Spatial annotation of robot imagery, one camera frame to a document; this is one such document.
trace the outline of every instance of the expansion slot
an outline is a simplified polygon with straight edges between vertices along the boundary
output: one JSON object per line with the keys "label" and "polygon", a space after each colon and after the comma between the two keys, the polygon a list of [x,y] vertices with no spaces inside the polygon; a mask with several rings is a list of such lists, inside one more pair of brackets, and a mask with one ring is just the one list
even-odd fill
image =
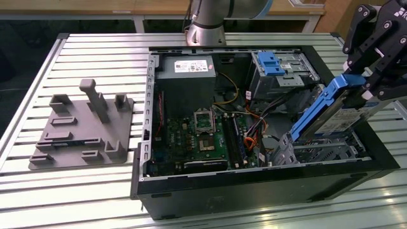
{"label": "expansion slot", "polygon": [[222,125],[224,132],[224,139],[228,148],[228,156],[231,161],[231,166],[239,168],[247,164],[244,145],[242,141],[242,136],[239,133],[238,122],[235,115],[231,116],[224,114],[222,117]]}

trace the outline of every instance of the aluminum extrusion table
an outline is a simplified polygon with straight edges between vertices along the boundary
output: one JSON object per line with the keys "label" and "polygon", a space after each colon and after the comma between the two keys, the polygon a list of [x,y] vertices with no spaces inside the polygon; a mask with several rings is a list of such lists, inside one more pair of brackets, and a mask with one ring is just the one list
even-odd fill
{"label": "aluminum extrusion table", "polygon": [[[312,45],[335,75],[346,56],[330,34],[228,33],[228,45]],[[407,222],[407,112],[393,103],[370,124],[402,169],[330,201],[154,221],[140,201],[130,200],[134,152],[123,165],[31,171],[52,94],[84,99],[78,85],[95,78],[106,98],[135,100],[130,148],[136,148],[144,110],[148,47],[184,46],[184,35],[71,34],[56,40],[0,141],[0,229],[62,228],[373,228]]]}

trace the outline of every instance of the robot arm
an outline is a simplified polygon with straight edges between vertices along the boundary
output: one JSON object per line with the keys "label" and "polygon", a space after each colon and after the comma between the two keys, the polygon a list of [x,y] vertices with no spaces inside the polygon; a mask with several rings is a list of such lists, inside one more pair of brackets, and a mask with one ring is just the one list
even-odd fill
{"label": "robot arm", "polygon": [[[379,11],[370,5],[358,7],[343,46],[345,74],[335,77],[294,124],[294,141],[340,135],[374,115],[385,101],[407,96],[406,6],[406,0],[390,0]],[[373,75],[365,78],[365,68],[377,61]]]}
{"label": "robot arm", "polygon": [[226,45],[224,18],[259,18],[272,0],[192,0],[192,23],[187,32],[188,46]]}

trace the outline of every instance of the circuit board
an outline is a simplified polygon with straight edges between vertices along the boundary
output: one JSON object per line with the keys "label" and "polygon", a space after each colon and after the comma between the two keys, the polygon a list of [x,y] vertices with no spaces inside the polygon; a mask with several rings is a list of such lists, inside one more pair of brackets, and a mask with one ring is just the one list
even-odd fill
{"label": "circuit board", "polygon": [[[243,116],[236,116],[239,131],[247,131]],[[150,174],[152,176],[170,176],[175,174],[178,163],[198,160],[227,160],[228,170],[232,169],[228,149],[226,144],[222,116],[214,116],[214,132],[196,134],[195,127],[208,126],[208,120],[198,118],[195,125],[194,116],[167,120],[166,137],[155,139]],[[255,154],[247,152],[247,164],[242,168],[258,166]]]}

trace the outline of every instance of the cable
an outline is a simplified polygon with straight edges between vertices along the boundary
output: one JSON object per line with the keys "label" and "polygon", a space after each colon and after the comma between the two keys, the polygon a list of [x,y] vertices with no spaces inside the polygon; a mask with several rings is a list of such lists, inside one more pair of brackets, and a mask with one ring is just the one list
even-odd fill
{"label": "cable", "polygon": [[[259,115],[256,115],[255,113],[252,113],[252,112],[248,110],[248,105],[246,106],[246,111],[247,111],[255,118],[260,118]],[[267,124],[267,122],[266,122],[264,119],[262,119],[262,121],[263,121],[263,124],[264,124],[264,131],[263,131],[263,132],[266,132],[266,129],[268,128],[268,124]]]}
{"label": "cable", "polygon": [[184,20],[183,20],[183,32],[186,31],[186,28],[188,27],[188,26],[186,26],[186,20],[187,20],[187,17],[188,17],[188,20],[190,20],[191,7],[192,7],[192,0],[190,0],[190,5],[188,5],[188,8],[187,8],[187,12],[186,12]]}
{"label": "cable", "polygon": [[214,106],[223,111],[224,113],[235,113],[235,114],[244,114],[244,115],[250,115],[250,113],[246,112],[240,112],[240,111],[227,111],[224,108],[222,108],[218,104],[214,104]]}
{"label": "cable", "polygon": [[280,142],[280,139],[276,136],[274,136],[274,135],[263,135],[263,138],[272,138],[274,140]]}
{"label": "cable", "polygon": [[0,92],[8,92],[8,91],[27,91],[28,88],[12,88],[12,89],[4,89],[4,90],[0,90]]}
{"label": "cable", "polygon": [[228,79],[228,81],[234,84],[235,90],[236,90],[236,94],[235,94],[235,97],[232,98],[232,100],[228,100],[228,101],[224,101],[224,102],[218,102],[218,103],[214,103],[214,104],[218,104],[218,105],[220,105],[220,104],[230,104],[230,103],[235,102],[235,100],[238,99],[239,88],[238,88],[238,85],[235,84],[234,80],[231,80],[231,78],[226,74],[223,74],[223,73],[219,73],[219,74],[223,75]]}
{"label": "cable", "polygon": [[159,126],[159,130],[155,133],[155,137],[159,136],[160,130],[162,130],[162,125],[163,125],[163,111],[162,111],[162,93],[159,93],[159,110],[160,110],[160,126]]}
{"label": "cable", "polygon": [[246,145],[248,151],[251,151],[251,150],[254,149],[254,147],[256,146],[256,144],[258,144],[256,140],[252,139],[251,137],[247,137],[247,138],[244,139],[244,145]]}
{"label": "cable", "polygon": [[247,136],[250,137],[254,133],[255,130],[259,127],[259,123],[260,120],[263,120],[263,118],[266,118],[266,116],[268,115],[268,112],[271,112],[272,110],[275,110],[280,105],[283,105],[290,99],[291,97],[300,91],[303,90],[308,90],[312,89],[315,87],[315,84],[310,84],[303,88],[295,88],[292,89],[290,92],[287,92],[286,94],[283,94],[282,96],[279,96],[267,106],[267,108],[264,109],[264,111],[262,112],[260,116],[259,116],[259,120],[256,123],[254,123],[254,125],[250,127],[248,131],[247,131]]}
{"label": "cable", "polygon": [[196,16],[196,18],[198,18],[198,15],[199,15],[199,11],[200,11],[200,9],[202,9],[202,3],[203,3],[203,0],[199,0],[199,5],[198,5],[198,9],[196,9],[196,12],[195,12],[195,16]]}

